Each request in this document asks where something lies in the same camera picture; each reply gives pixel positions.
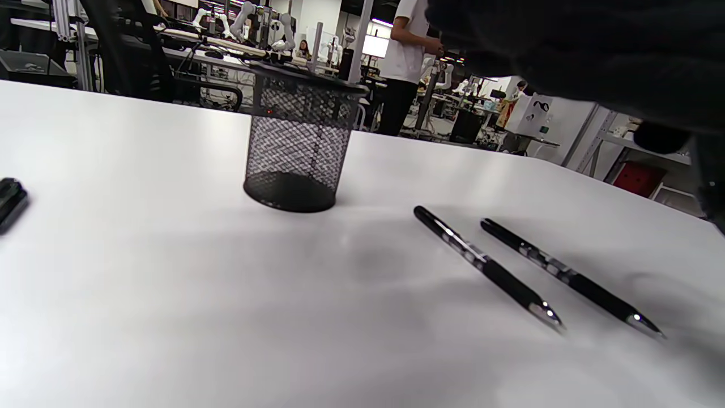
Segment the black mesh pencil cup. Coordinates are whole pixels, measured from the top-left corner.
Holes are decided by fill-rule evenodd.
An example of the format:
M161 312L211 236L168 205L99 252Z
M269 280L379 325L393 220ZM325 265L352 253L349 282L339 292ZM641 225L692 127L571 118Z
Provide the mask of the black mesh pencil cup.
M335 193L362 86L253 63L254 107L244 191L285 211L313 213Z

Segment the person's hand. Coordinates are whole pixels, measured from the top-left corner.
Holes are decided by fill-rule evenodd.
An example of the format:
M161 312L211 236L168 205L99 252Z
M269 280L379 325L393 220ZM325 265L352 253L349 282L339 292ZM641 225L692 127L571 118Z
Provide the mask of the person's hand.
M443 55L443 43L437 38L427 38L426 42L426 53L433 54L437 57Z

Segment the black pen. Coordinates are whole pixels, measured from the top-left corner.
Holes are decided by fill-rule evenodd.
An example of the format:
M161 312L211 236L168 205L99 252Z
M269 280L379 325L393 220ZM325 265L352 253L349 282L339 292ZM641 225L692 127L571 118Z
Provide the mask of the black pen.
M509 271L481 252L475 245L464 240L438 217L420 205L413 210L415 217L453 247L473 267L489 278L496 286L506 292L516 303L522 305L534 316L555 327L563 327L563 323L549 304L522 281L516 279Z
M481 228L622 322L638 330L642 330L647 334L665 337L662 331L651 320L637 311L632 305L609 293L605 288L597 285L589 278L579 274L577 271L566 266L543 250L533 246L508 229L496 224L491 219L482 219Z

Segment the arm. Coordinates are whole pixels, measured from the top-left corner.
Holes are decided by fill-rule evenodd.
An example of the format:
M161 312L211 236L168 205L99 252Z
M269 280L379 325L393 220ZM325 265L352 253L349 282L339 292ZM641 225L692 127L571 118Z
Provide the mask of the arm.
M169 17L169 14L164 10L164 7L161 6L161 2L159 0L154 0L154 7L156 7L156 12L159 13L161 17Z
M409 22L408 17L395 17L393 29L390 31L390 39L406 45L427 46L429 44L427 38L417 36L406 29Z

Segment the screen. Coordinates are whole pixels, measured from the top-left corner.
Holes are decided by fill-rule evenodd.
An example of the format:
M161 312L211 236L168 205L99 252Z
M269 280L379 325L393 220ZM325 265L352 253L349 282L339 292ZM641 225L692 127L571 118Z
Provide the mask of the screen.
M388 39L375 36L365 36L365 43L362 44L362 53L373 57L385 58L388 50Z

